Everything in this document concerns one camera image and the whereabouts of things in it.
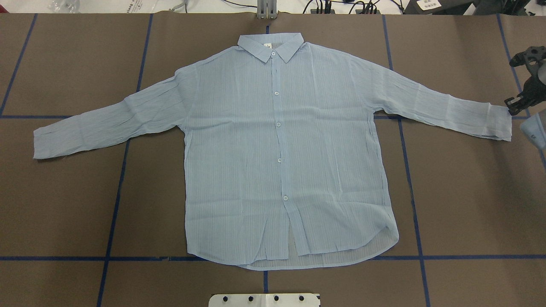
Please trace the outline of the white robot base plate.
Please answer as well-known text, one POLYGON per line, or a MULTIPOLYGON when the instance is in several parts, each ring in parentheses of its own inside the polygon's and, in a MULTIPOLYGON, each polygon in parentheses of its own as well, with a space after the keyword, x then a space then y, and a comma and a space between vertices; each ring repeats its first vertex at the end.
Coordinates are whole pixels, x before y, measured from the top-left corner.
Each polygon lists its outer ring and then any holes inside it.
POLYGON ((209 307, 320 307, 319 294, 263 293, 213 295, 209 307))

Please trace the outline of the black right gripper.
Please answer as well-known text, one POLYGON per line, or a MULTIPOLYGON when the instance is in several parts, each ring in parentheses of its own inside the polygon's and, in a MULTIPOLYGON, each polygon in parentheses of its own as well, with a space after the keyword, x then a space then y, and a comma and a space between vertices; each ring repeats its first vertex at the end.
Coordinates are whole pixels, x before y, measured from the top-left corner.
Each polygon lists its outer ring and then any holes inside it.
POLYGON ((521 93, 504 101, 511 116, 515 116, 528 107, 533 107, 545 101, 545 58, 545 46, 531 46, 511 58, 511 67, 524 65, 530 73, 530 77, 524 82, 521 93))

